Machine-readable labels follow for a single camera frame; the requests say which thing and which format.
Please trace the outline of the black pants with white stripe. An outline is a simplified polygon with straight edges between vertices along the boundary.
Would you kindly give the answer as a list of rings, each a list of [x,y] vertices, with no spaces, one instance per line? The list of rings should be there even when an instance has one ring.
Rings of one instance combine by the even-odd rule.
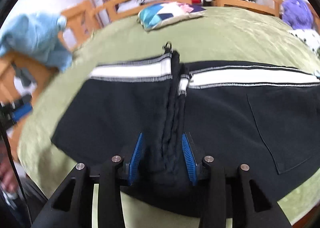
[[[319,78],[263,63],[181,63],[171,48],[99,64],[51,141],[90,167],[123,157],[128,194],[186,216],[200,214],[204,156],[224,167],[227,188],[248,164],[266,196],[280,200],[319,170]]]

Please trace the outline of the green bed blanket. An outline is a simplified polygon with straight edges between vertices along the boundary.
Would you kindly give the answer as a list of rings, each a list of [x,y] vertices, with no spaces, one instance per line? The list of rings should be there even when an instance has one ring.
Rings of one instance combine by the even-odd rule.
[[[142,59],[162,53],[171,42],[182,62],[245,60],[314,72],[319,59],[289,33],[279,18],[239,8],[210,7],[204,17],[147,32],[135,16],[95,31],[73,54],[74,61],[56,75],[36,100],[24,124],[17,154],[27,175],[51,196],[75,162],[50,138],[85,78],[98,64]]]

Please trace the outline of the white black-dotted pillow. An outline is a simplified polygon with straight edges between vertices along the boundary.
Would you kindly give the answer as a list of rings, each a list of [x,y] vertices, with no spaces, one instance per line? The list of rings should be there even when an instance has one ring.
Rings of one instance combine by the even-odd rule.
[[[288,30],[294,37],[301,40],[317,56],[319,56],[320,36],[313,29]]]

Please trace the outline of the light blue fluffy blanket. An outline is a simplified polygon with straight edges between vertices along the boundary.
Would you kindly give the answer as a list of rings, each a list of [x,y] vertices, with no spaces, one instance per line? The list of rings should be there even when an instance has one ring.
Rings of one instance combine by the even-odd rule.
[[[59,39],[66,25],[67,19],[61,14],[20,14],[1,28],[1,56],[14,50],[65,71],[73,58]]]

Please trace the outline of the purple fluffy plush toy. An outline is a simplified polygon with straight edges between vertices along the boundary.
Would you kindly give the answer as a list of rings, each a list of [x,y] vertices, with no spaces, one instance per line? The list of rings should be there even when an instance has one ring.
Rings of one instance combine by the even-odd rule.
[[[312,29],[313,15],[304,0],[284,0],[282,21],[294,30]]]

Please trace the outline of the colourful geometric cushion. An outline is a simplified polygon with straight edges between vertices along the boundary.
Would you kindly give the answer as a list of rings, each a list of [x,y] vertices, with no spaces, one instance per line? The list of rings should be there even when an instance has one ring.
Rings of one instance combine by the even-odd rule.
[[[145,31],[157,30],[184,20],[203,17],[206,9],[181,2],[153,4],[138,13],[137,21]]]

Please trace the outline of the wooden bed frame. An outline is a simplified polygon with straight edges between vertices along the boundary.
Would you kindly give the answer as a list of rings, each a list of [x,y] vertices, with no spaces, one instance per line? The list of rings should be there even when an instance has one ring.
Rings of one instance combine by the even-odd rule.
[[[116,5],[125,1],[110,0],[94,7],[85,0],[62,12],[75,39],[67,47],[73,65],[145,58],[169,40],[185,62],[244,60],[307,71],[319,68],[316,55],[287,33],[287,25],[279,17],[282,0],[214,0],[204,18],[150,32],[137,23],[143,6],[116,11]]]

